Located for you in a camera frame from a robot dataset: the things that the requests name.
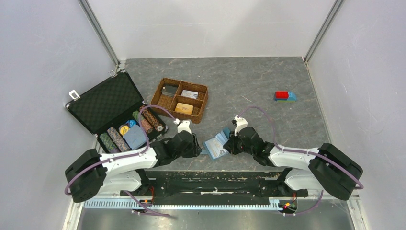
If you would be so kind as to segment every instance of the stack of poker chips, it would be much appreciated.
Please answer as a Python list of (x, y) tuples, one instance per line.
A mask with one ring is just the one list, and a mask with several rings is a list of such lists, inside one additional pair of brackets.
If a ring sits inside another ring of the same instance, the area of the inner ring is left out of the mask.
[[(139, 111), (134, 111), (133, 112), (133, 117), (136, 119), (136, 120), (138, 120), (138, 114), (139, 114)], [(144, 119), (144, 117), (141, 115), (141, 121), (140, 121), (140, 123), (141, 123), (141, 126), (142, 126), (142, 128), (147, 132), (147, 133), (151, 133), (154, 129), (152, 128), (152, 126), (148, 123), (148, 121), (146, 121), (145, 119)]]
[(107, 130), (109, 136), (113, 139), (113, 142), (118, 146), (121, 152), (130, 151), (130, 147), (124, 141), (124, 139), (120, 136), (120, 134), (115, 130), (115, 128), (111, 127)]
[(145, 110), (142, 112), (142, 115), (145, 117), (145, 119), (146, 119), (150, 124), (152, 124), (152, 126), (153, 126), (158, 132), (160, 132), (160, 131), (162, 131), (162, 130), (164, 129), (163, 126), (162, 126), (162, 124), (159, 123), (158, 119), (156, 119), (156, 118), (154, 117), (154, 115), (153, 115), (149, 110), (145, 109)]
[(109, 137), (109, 135), (107, 133), (100, 134), (100, 140), (106, 146), (109, 153), (118, 153), (118, 152), (120, 152), (118, 147), (114, 144), (114, 142), (112, 141), (112, 139)]

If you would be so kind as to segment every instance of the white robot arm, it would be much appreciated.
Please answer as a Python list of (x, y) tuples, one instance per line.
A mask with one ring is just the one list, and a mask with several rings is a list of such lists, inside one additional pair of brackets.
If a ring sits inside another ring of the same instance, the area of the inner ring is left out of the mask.
[[(148, 189), (143, 183), (148, 180), (144, 169), (169, 164), (179, 157), (197, 157), (202, 149), (189, 128), (190, 121), (179, 123), (177, 119), (175, 123), (178, 124), (178, 134), (151, 143), (142, 154), (137, 153), (146, 147), (115, 154), (99, 154), (95, 149), (83, 153), (65, 171), (67, 181), (71, 183), (73, 201), (83, 202), (96, 194), (117, 194), (122, 190), (140, 190), (142, 193)], [(97, 166), (78, 177), (84, 169), (95, 164)]]
[(251, 154), (264, 166), (290, 167), (284, 182), (292, 190), (324, 189), (338, 199), (348, 200), (356, 185), (349, 174), (357, 180), (362, 175), (362, 168), (330, 143), (311, 149), (287, 148), (264, 142), (242, 117), (236, 116), (233, 124), (237, 127), (224, 148), (231, 154)]

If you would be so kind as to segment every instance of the cable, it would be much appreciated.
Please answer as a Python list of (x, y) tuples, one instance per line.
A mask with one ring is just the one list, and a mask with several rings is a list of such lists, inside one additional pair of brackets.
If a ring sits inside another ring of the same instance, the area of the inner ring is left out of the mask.
[[(141, 123), (141, 117), (142, 117), (142, 112), (144, 111), (144, 110), (146, 110), (147, 108), (158, 108), (158, 109), (161, 109), (161, 110), (163, 110), (165, 113), (167, 113), (173, 120), (176, 120), (176, 118), (168, 111), (168, 110), (166, 110), (166, 109), (164, 109), (163, 107), (161, 107), (161, 106), (159, 106), (159, 105), (153, 105), (153, 104), (150, 104), (150, 105), (147, 105), (147, 106), (144, 106), (144, 108), (142, 108), (141, 110), (140, 110), (140, 112), (138, 113), (138, 123), (140, 124)], [(145, 130), (142, 128), (142, 133), (144, 134), (144, 136), (145, 136), (145, 139), (147, 140), (147, 147), (142, 151), (142, 152), (140, 152), (140, 154), (143, 154), (144, 152), (146, 152), (147, 150), (148, 150), (148, 148), (149, 148), (149, 138), (148, 138), (148, 135), (147, 135), (147, 133), (145, 132)]]
[[(242, 116), (248, 109), (250, 109), (250, 108), (255, 108), (255, 109), (260, 110), (260, 111), (266, 116), (266, 118), (268, 119), (268, 121), (270, 122), (271, 127), (272, 127), (272, 133), (273, 133), (273, 144), (275, 145), (275, 147), (276, 147), (277, 149), (282, 150), (282, 151), (287, 151), (287, 152), (296, 152), (296, 153), (310, 154), (310, 155), (314, 155), (314, 156), (316, 156), (316, 157), (320, 157), (321, 159), (327, 161), (328, 163), (330, 163), (330, 164), (334, 165), (335, 167), (337, 167), (338, 169), (340, 169), (340, 170), (341, 170), (343, 173), (345, 173), (349, 178), (351, 178), (356, 184), (358, 184), (359, 187), (355, 187), (355, 189), (363, 189), (363, 188), (364, 188), (364, 185), (363, 185), (357, 178), (355, 178), (355, 176), (353, 176), (350, 172), (348, 172), (348, 171), (345, 170), (343, 167), (341, 167), (339, 164), (335, 163), (334, 161), (330, 160), (329, 158), (327, 158), (327, 157), (325, 157), (325, 156), (323, 156), (323, 155), (321, 155), (321, 154), (318, 154), (318, 153), (315, 153), (315, 152), (310, 152), (310, 151), (307, 152), (307, 151), (304, 151), (304, 150), (283, 149), (283, 148), (281, 148), (281, 147), (278, 145), (278, 143), (276, 143), (275, 124), (272, 122), (272, 120), (271, 120), (271, 118), (269, 117), (269, 115), (268, 115), (263, 109), (261, 109), (261, 108), (259, 108), (259, 107), (257, 107), (257, 106), (252, 105), (252, 106), (249, 106), (248, 108), (246, 108), (245, 110), (243, 110), (237, 117), (241, 117), (241, 116)], [(315, 208), (320, 204), (321, 198), (323, 197), (323, 193), (324, 193), (324, 190), (321, 190), (320, 197), (318, 198), (316, 204), (315, 204), (313, 207), (311, 207), (310, 209), (305, 210), (305, 211), (302, 211), (302, 212), (298, 212), (298, 213), (293, 213), (293, 214), (286, 214), (286, 213), (284, 213), (283, 216), (286, 216), (286, 215), (288, 215), (288, 216), (301, 215), (301, 214), (307, 213), (307, 212), (309, 212), (309, 211), (315, 209)]]
[(272, 122), (271, 118), (268, 116), (268, 114), (267, 114), (263, 109), (261, 109), (261, 108), (259, 108), (259, 107), (257, 107), (257, 106), (254, 106), (254, 105), (253, 105), (253, 106), (249, 106), (249, 107), (246, 108), (244, 111), (242, 111), (242, 112), (238, 115), (238, 117), (241, 117), (241, 116), (242, 116), (248, 109), (250, 109), (250, 108), (256, 108), (256, 109), (260, 110), (260, 111), (266, 116), (266, 118), (268, 119), (268, 121), (271, 123), (272, 133), (273, 133), (273, 144), (275, 145), (275, 147), (276, 147), (277, 149), (282, 150), (282, 151), (286, 151), (286, 152), (296, 152), (296, 153), (310, 154), (310, 155), (319, 157), (319, 158), (321, 158), (321, 159), (327, 161), (328, 163), (334, 165), (334, 166), (337, 167), (338, 169), (340, 169), (340, 170), (341, 170), (343, 173), (345, 173), (349, 178), (351, 178), (356, 184), (358, 184), (359, 187), (355, 187), (355, 189), (363, 189), (363, 188), (364, 188), (364, 185), (363, 185), (357, 178), (355, 178), (355, 176), (353, 176), (350, 172), (348, 172), (347, 170), (345, 170), (345, 169), (344, 169), (343, 167), (341, 167), (339, 164), (335, 163), (333, 160), (331, 160), (331, 159), (329, 159), (329, 158), (327, 158), (327, 157), (325, 157), (325, 156), (323, 156), (323, 155), (321, 155), (321, 154), (318, 154), (318, 153), (315, 153), (315, 152), (311, 152), (311, 151), (308, 152), (308, 151), (305, 151), (305, 150), (283, 149), (282, 147), (280, 147), (280, 146), (276, 143), (275, 125), (274, 125), (274, 123)]
[(318, 206), (318, 205), (320, 204), (320, 202), (321, 202), (321, 198), (323, 197), (323, 193), (324, 193), (324, 190), (321, 190), (321, 192), (320, 192), (320, 197), (318, 198), (316, 204), (313, 205), (313, 207), (309, 208), (308, 210), (301, 211), (301, 212), (298, 212), (298, 213), (284, 213), (283, 216), (291, 216), (291, 217), (292, 217), (292, 216), (297, 216), (297, 215), (305, 214), (305, 213), (310, 212), (311, 210), (317, 208), (317, 206)]
[(140, 215), (158, 216), (158, 217), (170, 217), (169, 214), (159, 213), (159, 212), (156, 212), (154, 210), (151, 210), (151, 209), (147, 208), (143, 203), (139, 202), (137, 200), (137, 198), (135, 198), (130, 192), (128, 192), (128, 191), (124, 191), (124, 192), (127, 193), (127, 195), (129, 195), (138, 205), (143, 207), (146, 211), (152, 212), (152, 213), (140, 213)]
[[(139, 112), (139, 114), (138, 114), (138, 123), (139, 123), (139, 124), (140, 124), (140, 121), (141, 121), (141, 113), (142, 113), (145, 109), (150, 108), (150, 107), (161, 109), (161, 110), (163, 110), (165, 113), (167, 113), (173, 120), (176, 120), (175, 117), (174, 117), (172, 114), (170, 114), (170, 112), (169, 112), (168, 110), (166, 110), (165, 108), (163, 108), (163, 107), (161, 107), (161, 106), (158, 106), (158, 105), (151, 105), (151, 104), (150, 104), (150, 105), (147, 105), (147, 106), (145, 106), (144, 108), (142, 108), (141, 111)], [(115, 161), (115, 160), (119, 160), (119, 159), (123, 159), (123, 158), (139, 156), (140, 154), (143, 154), (144, 152), (146, 152), (146, 151), (149, 149), (149, 138), (148, 138), (148, 135), (147, 135), (147, 133), (145, 132), (145, 130), (144, 130), (143, 128), (142, 128), (141, 130), (142, 130), (142, 132), (144, 133), (145, 139), (147, 140), (147, 146), (144, 148), (144, 150), (142, 150), (141, 152), (137, 152), (137, 153), (133, 153), (133, 154), (129, 154), (129, 155), (124, 155), (124, 156), (118, 156), (118, 157), (108, 158), (108, 159), (105, 159), (105, 160), (103, 160), (103, 161), (96, 162), (96, 163), (92, 164), (91, 166), (88, 166), (88, 167), (85, 168), (84, 170), (80, 171), (76, 176), (74, 176), (74, 177), (72, 178), (72, 180), (69, 181), (69, 183), (66, 185), (65, 190), (64, 190), (65, 194), (68, 195), (68, 196), (69, 196), (69, 195), (72, 195), (72, 193), (68, 191), (68, 189), (70, 188), (70, 186), (71, 186), (80, 176), (82, 176), (83, 174), (85, 174), (87, 171), (89, 171), (89, 170), (91, 170), (91, 169), (94, 169), (96, 166), (99, 166), (99, 165), (104, 164), (104, 163), (107, 163), (107, 162), (113, 162), (113, 161)]]

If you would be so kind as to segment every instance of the gray floor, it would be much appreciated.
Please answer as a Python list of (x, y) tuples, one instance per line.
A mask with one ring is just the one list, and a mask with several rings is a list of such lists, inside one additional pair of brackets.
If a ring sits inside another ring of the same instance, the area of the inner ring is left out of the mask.
[[(200, 142), (212, 138), (223, 127), (233, 128), (231, 120), (249, 105), (265, 109), (274, 119), (277, 140), (288, 147), (319, 147), (328, 141), (323, 118), (312, 83), (300, 57), (216, 57), (131, 59), (126, 70), (144, 98), (150, 102), (163, 77), (207, 85), (209, 101), (200, 124), (192, 130)], [(292, 91), (297, 102), (273, 100), (275, 91)], [(271, 141), (271, 129), (259, 111), (243, 116), (260, 136)], [(169, 118), (166, 135), (176, 133)], [(156, 170), (275, 170), (259, 166), (251, 156), (227, 155), (216, 161), (201, 155), (177, 159)], [(299, 210), (314, 201), (299, 200)], [(181, 211), (166, 210), (174, 218), (139, 217), (129, 210), (84, 209), (79, 230), (351, 230), (354, 229), (347, 203), (323, 200), (319, 207), (303, 216), (283, 217), (275, 211)]]
[[(213, 138), (250, 105), (266, 110), (275, 120), (277, 141), (288, 147), (314, 148), (328, 141), (310, 77), (301, 57), (207, 57), (129, 59), (125, 69), (144, 99), (151, 101), (161, 78), (206, 85), (209, 99), (201, 123), (192, 124), (199, 142)], [(297, 102), (276, 102), (275, 91), (292, 91)], [(265, 141), (272, 141), (271, 127), (262, 113), (252, 109), (243, 116)], [(176, 134), (169, 125), (167, 137)], [(245, 153), (212, 161), (207, 155), (177, 159), (154, 170), (273, 170), (258, 165)]]

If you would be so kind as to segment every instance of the purple cable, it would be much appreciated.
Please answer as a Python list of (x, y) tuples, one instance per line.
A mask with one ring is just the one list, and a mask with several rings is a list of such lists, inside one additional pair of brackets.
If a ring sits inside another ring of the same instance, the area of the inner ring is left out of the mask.
[[(169, 112), (168, 110), (162, 108), (161, 106), (158, 106), (158, 105), (147, 105), (147, 106), (145, 106), (144, 108), (142, 108), (141, 111), (140, 111), (139, 114), (138, 114), (138, 123), (139, 123), (139, 124), (141, 123), (140, 121), (141, 121), (141, 113), (142, 113), (142, 111), (144, 111), (145, 109), (147, 109), (147, 108), (149, 108), (149, 107), (161, 109), (161, 110), (163, 110), (164, 112), (166, 112), (167, 114), (169, 114), (169, 116), (172, 117), (174, 120), (176, 120), (176, 119), (173, 117), (173, 115), (170, 114), (170, 112)], [(142, 128), (141, 130), (142, 130), (142, 132), (144, 133), (145, 139), (147, 140), (147, 147), (146, 147), (144, 150), (142, 150), (141, 152), (137, 152), (137, 153), (133, 153), (133, 154), (125, 155), (125, 156), (118, 156), (118, 157), (108, 158), (108, 159), (105, 159), (105, 160), (103, 160), (103, 161), (99, 161), (99, 162), (96, 162), (96, 163), (92, 164), (91, 166), (89, 166), (89, 167), (85, 168), (84, 170), (80, 171), (76, 176), (74, 176), (74, 177), (72, 178), (72, 180), (69, 181), (69, 183), (68, 183), (68, 184), (66, 185), (66, 187), (65, 187), (65, 194), (66, 194), (66, 195), (72, 195), (71, 192), (68, 192), (68, 189), (70, 188), (70, 186), (71, 186), (80, 176), (82, 176), (84, 173), (86, 173), (86, 172), (89, 171), (90, 169), (94, 169), (96, 166), (101, 165), (101, 164), (104, 164), (104, 163), (107, 163), (107, 162), (110, 162), (110, 161), (114, 161), (114, 160), (118, 160), (118, 159), (123, 159), (123, 158), (128, 158), (128, 157), (135, 157), (135, 156), (138, 156), (139, 154), (143, 154), (144, 152), (146, 152), (146, 151), (149, 149), (149, 138), (148, 138), (148, 135), (147, 135), (147, 133), (145, 132), (145, 130), (144, 130), (143, 128)]]
[(310, 155), (319, 157), (319, 158), (321, 158), (321, 159), (327, 161), (328, 163), (334, 165), (334, 166), (337, 167), (338, 169), (340, 169), (340, 170), (341, 170), (343, 173), (345, 173), (349, 178), (351, 178), (356, 184), (358, 184), (359, 187), (355, 187), (355, 189), (363, 189), (363, 188), (364, 188), (364, 185), (363, 185), (357, 178), (355, 178), (355, 176), (353, 176), (350, 172), (348, 172), (348, 171), (345, 170), (343, 167), (341, 167), (339, 164), (335, 163), (335, 162), (332, 161), (331, 159), (329, 159), (329, 158), (327, 158), (327, 157), (325, 157), (325, 156), (323, 156), (323, 155), (321, 155), (321, 154), (318, 154), (318, 153), (315, 153), (315, 152), (310, 152), (310, 151), (307, 152), (307, 151), (305, 151), (305, 150), (283, 149), (283, 148), (281, 148), (281, 147), (276, 143), (275, 125), (274, 125), (274, 123), (272, 122), (271, 118), (268, 116), (268, 114), (267, 114), (263, 109), (261, 109), (261, 108), (259, 108), (259, 107), (257, 107), (257, 106), (254, 106), (254, 105), (253, 105), (253, 106), (249, 106), (249, 107), (246, 108), (244, 111), (242, 111), (242, 113), (240, 113), (240, 114), (238, 115), (238, 117), (241, 117), (241, 116), (242, 116), (248, 109), (250, 109), (250, 108), (256, 108), (256, 109), (260, 110), (260, 111), (266, 116), (266, 118), (268, 119), (268, 121), (271, 123), (272, 133), (273, 133), (273, 144), (275, 145), (275, 147), (276, 147), (277, 149), (282, 150), (282, 151), (287, 151), (287, 152), (296, 152), (296, 153), (310, 154)]
[(88, 167), (85, 168), (84, 170), (80, 171), (76, 176), (74, 176), (74, 177), (72, 178), (72, 180), (69, 181), (69, 183), (68, 183), (68, 184), (66, 185), (66, 187), (65, 187), (65, 194), (66, 194), (66, 195), (72, 195), (71, 192), (68, 192), (68, 189), (70, 188), (70, 186), (71, 186), (80, 176), (82, 176), (83, 174), (85, 174), (85, 173), (86, 173), (87, 171), (89, 171), (90, 169), (94, 169), (96, 166), (101, 165), (101, 164), (104, 164), (104, 163), (107, 163), (107, 162), (110, 162), (110, 161), (115, 161), (115, 160), (122, 159), (122, 158), (127, 158), (127, 157), (135, 157), (135, 156), (138, 156), (138, 155), (139, 155), (139, 153), (137, 152), (137, 153), (133, 153), (133, 154), (130, 154), (130, 155), (112, 157), (112, 158), (108, 158), (108, 159), (105, 159), (105, 160), (96, 162), (96, 163), (92, 164), (91, 166), (88, 166)]
[[(345, 173), (348, 177), (350, 177), (355, 183), (357, 183), (357, 184), (359, 185), (359, 187), (355, 187), (355, 189), (363, 189), (363, 188), (364, 188), (364, 185), (363, 185), (357, 178), (355, 178), (350, 172), (348, 172), (348, 171), (345, 170), (343, 167), (341, 167), (339, 164), (335, 163), (334, 161), (330, 160), (329, 158), (327, 158), (327, 157), (325, 157), (325, 156), (323, 156), (323, 155), (321, 155), (321, 154), (318, 154), (318, 153), (315, 153), (315, 152), (310, 152), (310, 151), (307, 152), (307, 151), (304, 151), (304, 150), (283, 149), (283, 148), (281, 148), (281, 147), (276, 143), (275, 124), (272, 122), (271, 118), (268, 116), (268, 114), (267, 114), (263, 109), (261, 109), (261, 108), (259, 108), (259, 107), (257, 107), (257, 106), (254, 106), (254, 105), (253, 105), (253, 106), (249, 106), (249, 107), (246, 108), (244, 111), (242, 111), (237, 117), (241, 117), (241, 116), (242, 116), (248, 109), (250, 109), (250, 108), (256, 108), (256, 109), (260, 110), (260, 111), (266, 116), (266, 118), (268, 119), (268, 121), (270, 122), (271, 127), (272, 127), (272, 133), (273, 133), (273, 144), (276, 146), (277, 149), (282, 150), (282, 151), (287, 151), (287, 152), (296, 152), (296, 153), (310, 154), (310, 155), (314, 155), (314, 156), (316, 156), (316, 157), (320, 157), (320, 158), (324, 159), (325, 161), (329, 162), (330, 164), (336, 166), (336, 167), (337, 167), (338, 169), (340, 169), (343, 173)], [(302, 211), (302, 212), (298, 212), (298, 213), (294, 213), (294, 214), (285, 214), (285, 213), (284, 213), (284, 215), (285, 215), (285, 216), (286, 216), (286, 215), (288, 215), (288, 216), (296, 216), (296, 215), (301, 215), (301, 214), (310, 212), (311, 210), (315, 209), (315, 208), (320, 204), (321, 198), (323, 197), (323, 193), (324, 193), (324, 190), (321, 190), (320, 197), (318, 198), (316, 204), (315, 204), (313, 207), (309, 208), (308, 210), (305, 210), (305, 211)]]
[[(163, 111), (164, 111), (165, 113), (167, 113), (173, 120), (176, 120), (176, 118), (175, 118), (172, 114), (170, 114), (170, 112), (169, 112), (168, 110), (164, 109), (163, 107), (161, 107), (161, 106), (159, 106), (159, 105), (152, 105), (152, 104), (150, 104), (150, 105), (147, 105), (147, 106), (145, 106), (144, 108), (142, 108), (142, 109), (140, 110), (140, 112), (138, 113), (138, 123), (139, 123), (139, 124), (141, 123), (142, 112), (143, 112), (145, 109), (150, 108), (150, 107), (152, 107), (152, 108), (158, 108), (158, 109), (160, 109), (160, 110), (163, 110)], [(140, 152), (140, 154), (143, 154), (143, 153), (146, 152), (146, 151), (148, 150), (148, 148), (149, 148), (149, 138), (148, 138), (148, 135), (147, 135), (147, 133), (145, 132), (145, 130), (144, 130), (143, 128), (142, 128), (142, 133), (144, 134), (145, 139), (147, 140), (147, 147), (146, 147), (142, 152)]]
[(152, 213), (140, 213), (140, 215), (158, 216), (158, 217), (170, 217), (169, 214), (159, 213), (159, 212), (156, 212), (154, 210), (151, 210), (151, 209), (147, 208), (145, 205), (143, 205), (141, 202), (139, 202), (137, 200), (137, 198), (135, 198), (130, 192), (128, 192), (128, 191), (124, 191), (124, 192), (127, 193), (127, 195), (129, 195), (138, 205), (143, 207), (146, 211), (152, 212)]

